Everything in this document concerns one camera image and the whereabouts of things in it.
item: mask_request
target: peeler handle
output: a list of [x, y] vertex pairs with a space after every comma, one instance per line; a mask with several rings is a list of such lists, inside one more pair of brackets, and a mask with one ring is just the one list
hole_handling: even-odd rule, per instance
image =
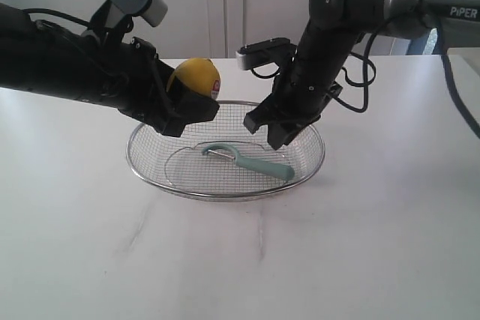
[[249, 157], [237, 156], [235, 164], [244, 169], [253, 170], [254, 172], [273, 176], [284, 181], [290, 181], [295, 176], [295, 170], [291, 166], [251, 159]]

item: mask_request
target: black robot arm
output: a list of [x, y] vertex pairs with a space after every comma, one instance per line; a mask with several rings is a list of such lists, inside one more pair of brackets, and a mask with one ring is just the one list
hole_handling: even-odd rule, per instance
[[[332, 98], [338, 99], [342, 88], [335, 79], [365, 33], [415, 39], [431, 28], [468, 24], [478, 30], [478, 21], [480, 0], [310, 0], [310, 21], [296, 48], [283, 39], [238, 51], [238, 63], [244, 70], [271, 62], [279, 66], [272, 93], [247, 114], [244, 125], [252, 133], [267, 125], [268, 143], [279, 149], [317, 121]], [[367, 62], [363, 73], [364, 104], [360, 108], [349, 107], [357, 112], [368, 107]], [[455, 105], [480, 136], [478, 123], [465, 113], [467, 108], [461, 109], [455, 84], [452, 88], [451, 83]]]
[[136, 37], [122, 43], [134, 17], [160, 24], [167, 13], [161, 0], [106, 0], [82, 35], [46, 20], [32, 22], [30, 13], [62, 16], [0, 4], [1, 87], [114, 107], [168, 136], [217, 114], [217, 102], [182, 82], [167, 94], [173, 69], [150, 43]]

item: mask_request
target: wire mesh basket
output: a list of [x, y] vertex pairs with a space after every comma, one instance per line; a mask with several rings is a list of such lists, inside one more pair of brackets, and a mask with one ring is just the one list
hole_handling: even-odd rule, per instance
[[[162, 136], [141, 124], [127, 144], [127, 161], [144, 181], [169, 193], [206, 201], [237, 202], [269, 196], [299, 185], [320, 169], [325, 144], [313, 126], [293, 142], [274, 151], [267, 143], [267, 129], [254, 135], [243, 126], [245, 114], [257, 104], [223, 101], [215, 120], [188, 125], [181, 138]], [[251, 159], [291, 166], [289, 181], [238, 167], [220, 157], [202, 155], [213, 143], [233, 145]]]

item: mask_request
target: basket rim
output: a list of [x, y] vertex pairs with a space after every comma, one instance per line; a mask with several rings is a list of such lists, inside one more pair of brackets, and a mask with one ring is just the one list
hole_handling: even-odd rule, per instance
[[[255, 102], [250, 102], [250, 101], [241, 101], [241, 100], [219, 100], [218, 103], [220, 105], [248, 105], [248, 106], [258, 106], [258, 103]], [[250, 200], [255, 200], [259, 199], [265, 196], [271, 196], [276, 193], [280, 193], [282, 191], [292, 189], [294, 187], [297, 187], [300, 184], [303, 184], [304, 182], [310, 180], [313, 176], [315, 176], [320, 168], [323, 165], [323, 162], [325, 160], [325, 155], [326, 155], [326, 150], [325, 150], [325, 142], [323, 141], [323, 138], [321, 137], [320, 133], [318, 132], [318, 129], [315, 128], [315, 126], [308, 125], [305, 129], [309, 129], [313, 132], [315, 135], [316, 139], [320, 143], [320, 147], [322, 148], [320, 159], [318, 164], [316, 165], [315, 169], [307, 176], [304, 176], [303, 178], [298, 179], [297, 181], [294, 181], [289, 184], [282, 185], [280, 187], [275, 187], [271, 188], [268, 190], [260, 190], [260, 191], [254, 191], [254, 192], [249, 192], [249, 193], [231, 193], [231, 194], [205, 194], [205, 193], [195, 193], [192, 191], [186, 191], [186, 190], [180, 190], [175, 187], [171, 187], [156, 181], [153, 181], [150, 178], [147, 178], [146, 176], [142, 175], [135, 165], [132, 162], [131, 159], [131, 148], [133, 141], [135, 139], [135, 136], [138, 134], [138, 132], [144, 128], [144, 127], [150, 127], [147, 124], [140, 123], [135, 127], [133, 130], [132, 134], [130, 135], [130, 138], [128, 139], [127, 142], [127, 147], [126, 147], [126, 158], [127, 158], [127, 163], [128, 166], [130, 167], [130, 170], [140, 179], [142, 179], [144, 182], [147, 184], [153, 185], [155, 187], [158, 187], [167, 193], [172, 193], [174, 195], [179, 195], [183, 197], [188, 197], [188, 198], [194, 198], [197, 200], [202, 200], [205, 202], [228, 202], [229, 200], [235, 200], [236, 202], [246, 202]]]

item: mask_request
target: white tabletop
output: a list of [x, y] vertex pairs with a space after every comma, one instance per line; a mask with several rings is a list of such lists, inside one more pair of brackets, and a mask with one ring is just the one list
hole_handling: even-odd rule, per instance
[[[1, 90], [0, 319], [478, 319], [480, 142], [439, 58], [374, 61], [367, 114], [333, 103], [317, 124], [320, 172], [239, 204], [136, 178], [137, 123], [114, 109]], [[480, 118], [480, 78], [452, 61]], [[268, 94], [215, 63], [222, 99]]]

